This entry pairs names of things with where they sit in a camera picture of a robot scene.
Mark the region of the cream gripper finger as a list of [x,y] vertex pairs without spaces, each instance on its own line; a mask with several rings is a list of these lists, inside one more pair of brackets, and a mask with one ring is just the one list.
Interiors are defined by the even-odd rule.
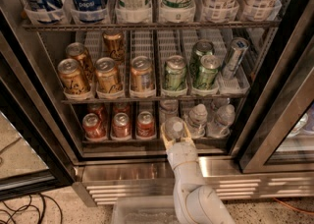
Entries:
[[186,122],[183,122],[183,128],[184,128],[184,135],[182,137],[182,141],[188,142],[188,143],[193,143],[193,139],[191,137],[191,133],[188,129]]
[[170,137],[167,136],[165,125],[161,126],[160,135],[166,150],[169,150],[176,143],[175,139],[171,139]]

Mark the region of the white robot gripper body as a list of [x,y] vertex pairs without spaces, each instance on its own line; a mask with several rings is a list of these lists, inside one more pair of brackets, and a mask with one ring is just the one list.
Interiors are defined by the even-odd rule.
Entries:
[[189,142],[176,142],[166,153],[173,170],[185,163],[198,161],[197,150],[195,146]]

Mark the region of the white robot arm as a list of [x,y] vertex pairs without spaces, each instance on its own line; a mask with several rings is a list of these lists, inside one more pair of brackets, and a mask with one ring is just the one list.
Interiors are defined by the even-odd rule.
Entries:
[[202,175],[196,146],[186,122],[166,120],[161,138],[175,175],[175,212],[181,224],[235,224],[230,213]]

